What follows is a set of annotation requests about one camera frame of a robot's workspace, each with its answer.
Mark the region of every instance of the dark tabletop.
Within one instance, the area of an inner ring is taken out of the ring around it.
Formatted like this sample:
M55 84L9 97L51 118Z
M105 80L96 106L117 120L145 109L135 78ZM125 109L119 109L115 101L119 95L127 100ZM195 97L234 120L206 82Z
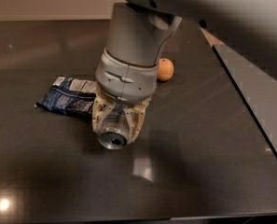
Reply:
M58 75L94 79L108 24L0 22L0 223L277 214L277 160L191 21L133 145L34 109Z

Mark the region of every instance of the orange ball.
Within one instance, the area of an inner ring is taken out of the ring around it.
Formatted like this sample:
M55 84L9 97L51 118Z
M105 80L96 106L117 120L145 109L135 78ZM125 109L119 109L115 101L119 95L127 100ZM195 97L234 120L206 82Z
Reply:
M157 73L157 80L167 81L170 80L174 73L174 66L172 61L161 58L159 59L159 70Z

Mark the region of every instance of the beige wall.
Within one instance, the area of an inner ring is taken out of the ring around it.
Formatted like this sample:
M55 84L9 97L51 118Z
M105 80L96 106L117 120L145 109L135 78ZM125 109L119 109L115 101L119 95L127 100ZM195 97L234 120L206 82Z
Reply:
M0 21L109 19L120 0L0 0Z

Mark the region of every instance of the black line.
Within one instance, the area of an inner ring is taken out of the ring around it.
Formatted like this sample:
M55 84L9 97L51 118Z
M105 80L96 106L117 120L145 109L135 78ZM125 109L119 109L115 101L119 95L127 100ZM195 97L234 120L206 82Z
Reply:
M268 143L268 145L270 146L271 151L273 152L274 156L277 159L277 151L274 148L274 146L272 145L270 139L268 138L268 135L266 134L266 132L264 131L264 129L262 128L261 124L259 123L255 113L253 112L253 110L251 109L251 106L248 104L247 100L244 98L242 91L240 90L239 86L237 85L237 83L235 82L233 76L231 75L230 71L228 70L228 68L226 67L226 65L224 64L222 57L219 55L218 51L216 50L215 46L213 46L213 52L215 53L217 59L220 61L220 63L222 64L225 72L227 73L227 75L229 76L229 79L231 81L231 83L233 84L235 90L237 90L237 92L239 93L243 103L245 104L245 106L247 107L250 115L252 116L253 120L255 121L258 129L261 131L262 135L264 136L266 142Z

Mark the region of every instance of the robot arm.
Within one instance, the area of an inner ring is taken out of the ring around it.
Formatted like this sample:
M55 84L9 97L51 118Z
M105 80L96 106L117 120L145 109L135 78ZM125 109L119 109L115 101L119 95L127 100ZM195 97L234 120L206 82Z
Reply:
M277 79L277 0L127 1L114 7L96 72L93 129L104 146L119 149L137 137L156 89L160 53L180 17L198 21Z

